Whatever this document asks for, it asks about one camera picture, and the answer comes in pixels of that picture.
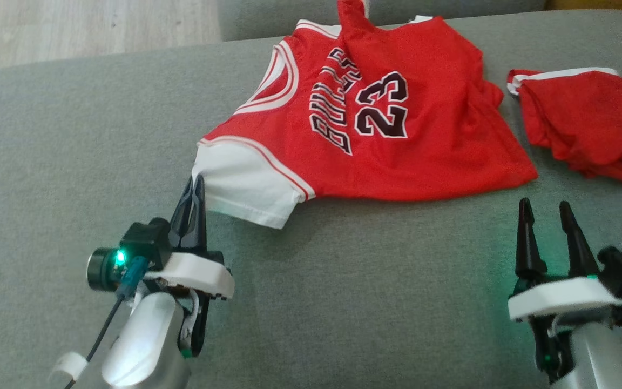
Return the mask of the red basketball jersey number 23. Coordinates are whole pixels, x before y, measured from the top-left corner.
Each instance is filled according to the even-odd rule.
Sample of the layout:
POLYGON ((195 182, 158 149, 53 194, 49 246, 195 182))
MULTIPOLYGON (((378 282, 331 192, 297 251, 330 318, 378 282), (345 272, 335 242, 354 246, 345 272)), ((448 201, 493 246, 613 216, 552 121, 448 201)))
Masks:
POLYGON ((198 142, 186 195, 281 229, 314 198, 423 202, 538 177, 499 113, 482 52, 436 16, 374 25, 367 0, 336 24, 299 20, 256 91, 198 142))

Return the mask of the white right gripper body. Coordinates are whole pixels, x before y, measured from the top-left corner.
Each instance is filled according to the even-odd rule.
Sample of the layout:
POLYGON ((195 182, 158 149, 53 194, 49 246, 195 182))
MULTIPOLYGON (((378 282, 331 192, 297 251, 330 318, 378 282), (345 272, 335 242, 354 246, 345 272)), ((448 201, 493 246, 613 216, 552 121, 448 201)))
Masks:
POLYGON ((622 300, 598 278, 533 286, 509 298, 509 317, 529 323, 535 363, 551 386, 622 386, 622 342, 611 308, 622 300))

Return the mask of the yellow sofa backrest cushion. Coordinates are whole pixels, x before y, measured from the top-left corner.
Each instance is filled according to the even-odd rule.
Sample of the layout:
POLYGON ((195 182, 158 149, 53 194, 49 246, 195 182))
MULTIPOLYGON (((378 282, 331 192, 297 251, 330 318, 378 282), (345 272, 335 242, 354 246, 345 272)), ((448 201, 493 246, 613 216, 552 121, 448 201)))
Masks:
POLYGON ((545 10, 622 10, 622 0, 545 0, 545 10))

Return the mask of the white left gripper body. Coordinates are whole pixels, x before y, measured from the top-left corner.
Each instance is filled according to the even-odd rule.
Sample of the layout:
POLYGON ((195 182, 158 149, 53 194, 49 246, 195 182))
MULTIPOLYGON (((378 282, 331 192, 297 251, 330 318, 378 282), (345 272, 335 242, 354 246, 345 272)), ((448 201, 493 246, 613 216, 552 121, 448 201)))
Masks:
POLYGON ((144 281, 155 281, 160 291, 176 299, 188 296, 191 308, 183 308, 185 317, 180 328, 178 347, 186 359, 198 357, 204 342, 209 306, 212 300, 234 297, 235 280, 223 264, 219 251, 206 256, 173 253, 161 271, 148 271, 144 281))

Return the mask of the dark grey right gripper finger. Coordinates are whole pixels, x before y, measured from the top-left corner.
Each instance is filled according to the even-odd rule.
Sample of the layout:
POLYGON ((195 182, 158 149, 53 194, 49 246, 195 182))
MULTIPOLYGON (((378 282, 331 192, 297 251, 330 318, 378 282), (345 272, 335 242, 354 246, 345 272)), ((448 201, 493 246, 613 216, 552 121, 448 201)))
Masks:
POLYGON ((523 280, 542 280, 547 272, 546 263, 540 258, 533 224, 531 203, 528 198, 523 198, 518 210, 515 264, 515 274, 523 280))
POLYGON ((569 277, 597 277, 600 273, 594 254, 569 202, 560 202, 560 221, 567 236, 569 277))

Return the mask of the red shorts with white stripe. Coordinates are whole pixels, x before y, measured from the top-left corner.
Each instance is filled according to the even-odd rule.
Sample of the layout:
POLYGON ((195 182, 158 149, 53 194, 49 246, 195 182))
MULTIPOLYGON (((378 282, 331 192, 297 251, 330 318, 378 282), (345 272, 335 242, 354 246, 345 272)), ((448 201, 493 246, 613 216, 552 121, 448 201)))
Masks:
POLYGON ((610 68, 513 69, 526 137, 587 178, 622 181, 622 76, 610 68))

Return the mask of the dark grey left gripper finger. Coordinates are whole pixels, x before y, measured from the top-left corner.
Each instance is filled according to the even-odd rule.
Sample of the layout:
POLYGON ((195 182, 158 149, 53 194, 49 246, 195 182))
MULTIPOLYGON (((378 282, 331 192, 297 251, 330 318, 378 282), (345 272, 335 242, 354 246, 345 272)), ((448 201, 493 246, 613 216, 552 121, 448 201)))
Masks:
POLYGON ((190 232, 190 248, 194 253, 207 251, 207 224, 205 202, 205 180, 201 174, 193 179, 192 188, 192 232, 190 232))
POLYGON ((193 179, 188 178, 187 185, 183 189, 180 199, 175 207, 170 221, 170 244, 173 248, 180 247, 180 241, 190 224, 192 210, 193 179))

